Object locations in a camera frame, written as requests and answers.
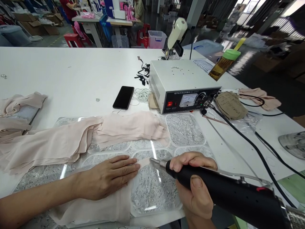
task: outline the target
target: green bottle cap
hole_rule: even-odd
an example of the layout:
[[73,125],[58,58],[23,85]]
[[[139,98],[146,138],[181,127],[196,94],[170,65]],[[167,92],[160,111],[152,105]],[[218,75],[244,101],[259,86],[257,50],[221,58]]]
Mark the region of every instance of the green bottle cap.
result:
[[233,49],[227,49],[225,53],[222,55],[223,58],[229,59],[229,60],[236,60],[237,57],[241,54],[240,51],[233,50]]

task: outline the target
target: control box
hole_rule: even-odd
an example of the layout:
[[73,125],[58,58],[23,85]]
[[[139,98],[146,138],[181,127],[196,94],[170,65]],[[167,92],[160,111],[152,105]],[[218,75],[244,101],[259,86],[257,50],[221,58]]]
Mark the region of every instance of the control box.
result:
[[153,60],[149,78],[162,114],[202,109],[221,88],[192,60]]

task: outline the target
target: chair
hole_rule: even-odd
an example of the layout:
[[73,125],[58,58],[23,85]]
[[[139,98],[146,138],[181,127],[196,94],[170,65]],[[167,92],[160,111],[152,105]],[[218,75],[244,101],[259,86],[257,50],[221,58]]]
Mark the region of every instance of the chair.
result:
[[81,37],[78,34],[66,33],[64,35],[64,39],[66,40],[66,42],[70,48],[71,48],[71,45],[74,48],[84,48],[84,44],[81,41]]
[[137,45],[138,46],[141,46],[141,44],[144,44],[144,46],[145,46],[145,44],[146,44],[146,41],[143,41],[143,39],[145,38],[145,37],[148,37],[148,31],[150,30],[150,24],[144,24],[143,25],[143,28],[142,29],[140,29],[138,32],[137,32]]
[[[76,29],[74,28],[74,26],[71,25],[71,27],[72,27],[73,33],[78,34],[78,32],[76,31]],[[81,41],[83,42],[83,44],[84,44],[84,43],[87,43],[89,46],[92,46],[92,42],[90,41],[90,39],[89,39],[89,37],[87,36],[87,34],[83,33],[83,35],[84,35],[84,38],[82,38],[82,37],[80,36]]]

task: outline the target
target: smartphone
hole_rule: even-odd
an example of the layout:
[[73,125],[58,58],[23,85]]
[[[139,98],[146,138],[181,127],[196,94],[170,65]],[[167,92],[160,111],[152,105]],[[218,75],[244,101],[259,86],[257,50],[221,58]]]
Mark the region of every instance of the smartphone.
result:
[[134,87],[122,86],[112,107],[127,110],[133,94],[133,90]]

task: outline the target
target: right hand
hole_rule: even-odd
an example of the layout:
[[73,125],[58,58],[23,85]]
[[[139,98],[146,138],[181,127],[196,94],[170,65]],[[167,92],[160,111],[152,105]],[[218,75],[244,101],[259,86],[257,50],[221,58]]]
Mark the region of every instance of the right hand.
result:
[[[209,166],[217,169],[216,162],[209,157],[205,157],[200,152],[186,152],[177,157],[174,157],[170,163],[170,169],[175,172],[180,172],[183,165],[191,165],[193,167]],[[176,180],[176,187],[183,206],[192,214],[204,219],[212,217],[213,201],[209,191],[203,180],[197,176],[191,177],[191,190],[181,185]]]
[[75,198],[100,200],[123,188],[138,174],[136,162],[136,158],[120,155],[75,174]]

